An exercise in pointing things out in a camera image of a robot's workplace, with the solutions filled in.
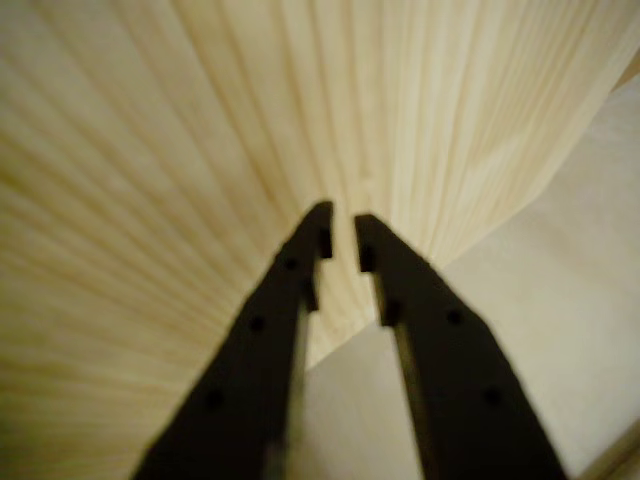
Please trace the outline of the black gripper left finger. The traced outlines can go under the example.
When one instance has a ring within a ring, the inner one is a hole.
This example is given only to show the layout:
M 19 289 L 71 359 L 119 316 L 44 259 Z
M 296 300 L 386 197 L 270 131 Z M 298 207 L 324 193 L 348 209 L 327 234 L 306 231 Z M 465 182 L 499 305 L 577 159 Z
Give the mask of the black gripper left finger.
M 135 478 L 287 478 L 332 218 L 332 202 L 321 201 L 301 219 Z

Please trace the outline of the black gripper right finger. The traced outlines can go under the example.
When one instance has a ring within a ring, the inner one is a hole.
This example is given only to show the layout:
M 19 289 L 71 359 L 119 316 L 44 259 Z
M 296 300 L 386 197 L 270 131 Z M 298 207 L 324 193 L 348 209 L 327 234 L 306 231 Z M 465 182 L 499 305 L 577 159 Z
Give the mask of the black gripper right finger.
M 563 479 L 534 409 L 484 320 L 372 214 L 354 219 L 360 269 L 393 330 L 427 479 Z

